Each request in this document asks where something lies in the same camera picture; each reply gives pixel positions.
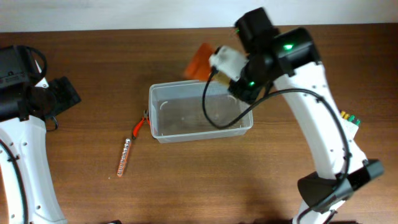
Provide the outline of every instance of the white plastic part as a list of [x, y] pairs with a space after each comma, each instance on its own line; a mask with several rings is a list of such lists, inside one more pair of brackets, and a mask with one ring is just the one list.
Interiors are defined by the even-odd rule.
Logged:
[[346, 126], [348, 137], [354, 139], [359, 127], [353, 124], [351, 121], [347, 121], [346, 119], [343, 119], [342, 122]]
[[[152, 136], [160, 143], [181, 142], [239, 136], [252, 128], [251, 112], [242, 118], [240, 124], [229, 129], [218, 130], [212, 127], [201, 108], [204, 86], [204, 82], [196, 80], [152, 85], [149, 89]], [[248, 107], [242, 101], [230, 97], [228, 89], [217, 82], [211, 83], [207, 96], [206, 102], [210, 97], [216, 97], [216, 103], [219, 104], [215, 104], [214, 107], [209, 106], [207, 110], [217, 110], [220, 118], [232, 116], [232, 112], [238, 111], [240, 114]], [[230, 107], [222, 106], [225, 101], [230, 102]]]
[[[64, 224], [67, 220], [55, 196], [45, 151], [45, 123], [34, 116], [0, 123], [0, 139], [9, 146], [17, 160], [27, 197], [28, 223]], [[9, 223], [22, 223], [23, 211], [14, 168], [0, 146], [0, 166], [6, 191]]]
[[236, 82], [241, 78], [241, 70], [248, 60], [237, 50], [222, 46], [217, 54], [210, 56], [209, 62], [212, 67], [216, 67], [217, 70]]
[[[288, 75], [279, 77], [274, 85], [278, 90], [304, 88], [318, 93], [333, 108], [340, 119], [340, 123], [343, 122], [328, 88], [323, 65], [316, 65], [314, 62], [308, 63], [297, 68], [292, 77]], [[322, 103], [318, 103], [313, 96], [305, 93], [287, 93], [284, 94], [284, 98], [292, 109], [308, 142], [318, 175], [325, 179], [336, 179], [335, 174], [344, 169], [345, 160], [343, 157], [345, 152], [340, 133], [328, 110]], [[349, 149], [352, 154], [349, 166], [349, 173], [352, 173], [363, 167], [362, 161], [366, 159], [366, 156], [349, 137], [344, 125], [343, 129], [349, 140]], [[343, 203], [344, 201], [337, 203], [332, 209], [337, 209]], [[302, 202], [298, 215], [306, 208], [308, 206], [305, 202]], [[328, 214], [329, 212], [321, 214], [311, 211], [302, 218], [300, 223], [323, 223], [328, 218]], [[297, 223], [298, 215], [293, 220], [294, 224]]]
[[[39, 72], [41, 73], [42, 69], [40, 68], [39, 63], [37, 63], [37, 61], [35, 61], [35, 62], [36, 62], [37, 69], [39, 69]], [[43, 78], [43, 79], [41, 79], [41, 81], [39, 81], [36, 84], [36, 87], [48, 88], [49, 87], [49, 83], [47, 82], [47, 80], [45, 78]]]

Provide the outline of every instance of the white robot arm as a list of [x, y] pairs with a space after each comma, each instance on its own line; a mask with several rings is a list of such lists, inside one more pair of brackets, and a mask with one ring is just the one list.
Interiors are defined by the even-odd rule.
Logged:
[[[32, 52], [42, 58], [40, 69]], [[48, 83], [36, 49], [0, 49], [0, 167], [9, 223], [67, 223], [55, 196], [45, 150], [45, 120], [80, 102], [63, 77]]]
[[[368, 160], [354, 140], [347, 137], [325, 69], [305, 29], [279, 34], [263, 8], [246, 13], [235, 26], [248, 56], [222, 46], [209, 58], [213, 71], [203, 93], [205, 116], [216, 128], [227, 128], [260, 102], [284, 94], [316, 168], [316, 172], [298, 182], [303, 202], [292, 223], [328, 223], [355, 190], [382, 175], [384, 168], [378, 160]], [[218, 71], [231, 79], [229, 92], [251, 105], [224, 126], [208, 117], [204, 103], [208, 84]], [[278, 91], [269, 93], [272, 84]], [[256, 101], [264, 87], [266, 94]]]

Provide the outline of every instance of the wood grain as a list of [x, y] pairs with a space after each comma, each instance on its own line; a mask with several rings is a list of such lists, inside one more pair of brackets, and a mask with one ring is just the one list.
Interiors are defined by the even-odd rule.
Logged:
[[[398, 24], [306, 28], [338, 107], [363, 120], [356, 142], [386, 169], [335, 220], [396, 223]], [[314, 166], [282, 97], [256, 108], [254, 127], [240, 137], [159, 144], [145, 125], [123, 177], [116, 176], [124, 138], [148, 107], [149, 87], [182, 80], [204, 41], [242, 49], [230, 29], [0, 34], [1, 47], [43, 51], [47, 78], [67, 76], [83, 100], [47, 135], [53, 184], [70, 223], [238, 223], [297, 213], [297, 180]], [[2, 185], [0, 195], [0, 223], [6, 223]]]

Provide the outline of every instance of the transparent plastic box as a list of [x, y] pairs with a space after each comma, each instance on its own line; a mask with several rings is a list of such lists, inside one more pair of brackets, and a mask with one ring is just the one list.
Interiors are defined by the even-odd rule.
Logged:
[[[239, 136], [253, 126], [253, 115], [246, 116], [228, 129], [216, 129], [202, 110], [204, 82], [191, 80], [152, 85], [149, 89], [150, 130], [160, 143]], [[234, 98], [226, 86], [211, 82], [206, 94], [209, 117], [227, 124], [248, 105]]]

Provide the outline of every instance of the black cable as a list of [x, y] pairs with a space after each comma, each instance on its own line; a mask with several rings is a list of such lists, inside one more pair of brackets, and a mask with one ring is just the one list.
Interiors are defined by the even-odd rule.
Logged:
[[323, 224], [328, 224], [328, 223], [331, 221], [331, 219], [332, 219], [336, 214], [337, 214], [337, 211], [336, 211], [336, 210], [331, 210], [328, 219], [327, 219]]
[[272, 87], [274, 86], [273, 83], [269, 84], [266, 86], [266, 91], [264, 92], [264, 96], [268, 95], [269, 92], [271, 91]]
[[52, 116], [50, 119], [54, 122], [55, 128], [51, 129], [51, 130], [46, 130], [46, 131], [47, 132], [56, 131], [58, 129], [58, 127], [59, 127], [58, 121], [57, 121], [57, 119], [54, 116]]
[[17, 159], [14, 157], [11, 150], [8, 148], [8, 146], [2, 140], [0, 140], [0, 145], [4, 148], [7, 155], [10, 157], [10, 159], [8, 161], [11, 162], [12, 166], [14, 167], [15, 175], [17, 176], [17, 180], [18, 180], [19, 192], [20, 192], [21, 198], [22, 198], [22, 209], [24, 212], [24, 224], [27, 224], [27, 222], [28, 222], [27, 199], [26, 199], [24, 182], [22, 181], [21, 171], [19, 170]]
[[[302, 88], [289, 88], [289, 89], [285, 89], [285, 90], [279, 90], [279, 91], [275, 91], [269, 94], [264, 95], [262, 98], [260, 98], [259, 100], [257, 100], [256, 102], [254, 102], [250, 107], [248, 107], [245, 111], [243, 111], [238, 117], [236, 117], [235, 119], [233, 119], [231, 122], [229, 122], [226, 125], [217, 125], [215, 124], [207, 115], [206, 112], [206, 105], [205, 105], [205, 98], [206, 98], [206, 92], [208, 89], [208, 86], [211, 82], [211, 79], [217, 74], [217, 70], [213, 69], [209, 79], [206, 82], [205, 85], [205, 89], [203, 90], [203, 96], [202, 96], [202, 109], [203, 109], [203, 113], [205, 114], [205, 118], [209, 121], [209, 123], [211, 125], [213, 125], [214, 127], [218, 128], [218, 129], [225, 129], [228, 128], [232, 125], [234, 125], [235, 123], [237, 123], [241, 118], [243, 118], [248, 112], [250, 112], [251, 110], [253, 110], [256, 106], [258, 106], [260, 103], [262, 103], [265, 100], [268, 100], [269, 98], [272, 98], [274, 96], [278, 96], [278, 95], [282, 95], [285, 93], [306, 93], [309, 95], [314, 96], [318, 102], [323, 103], [323, 105], [326, 107], [326, 109], [328, 110], [328, 112], [330, 113], [331, 117], [333, 118], [337, 129], [339, 131], [341, 140], [343, 141], [343, 145], [344, 145], [344, 151], [345, 151], [345, 170], [343, 172], [343, 175], [339, 176], [337, 178], [337, 184], [336, 184], [336, 188], [334, 192], [337, 192], [337, 190], [339, 190], [339, 188], [343, 185], [343, 182], [347, 179], [348, 177], [348, 170], [349, 170], [349, 165], [350, 165], [350, 160], [351, 160], [351, 153], [349, 152], [349, 146], [348, 146], [348, 140], [347, 137], [345, 135], [344, 129], [340, 123], [339, 117], [337, 117], [337, 115], [335, 114], [335, 112], [333, 111], [333, 108], [330, 106], [330, 104], [324, 99], [324, 97], [322, 97], [321, 95], [319, 95], [318, 93], [315, 93], [314, 91], [311, 90], [307, 90], [307, 89], [302, 89]], [[304, 215], [306, 215], [308, 212], [310, 212], [311, 210], [313, 210], [313, 207], [310, 207], [306, 210], [304, 210], [297, 218], [297, 224], [300, 224], [300, 220], [304, 217]]]
[[47, 59], [45, 58], [45, 55], [41, 51], [39, 51], [39, 50], [37, 50], [37, 49], [35, 49], [33, 47], [28, 47], [28, 46], [24, 46], [24, 47], [26, 47], [27, 49], [35, 52], [42, 59], [43, 68], [42, 68], [42, 72], [40, 74], [42, 76], [41, 79], [43, 79], [45, 77], [45, 75], [47, 74]]

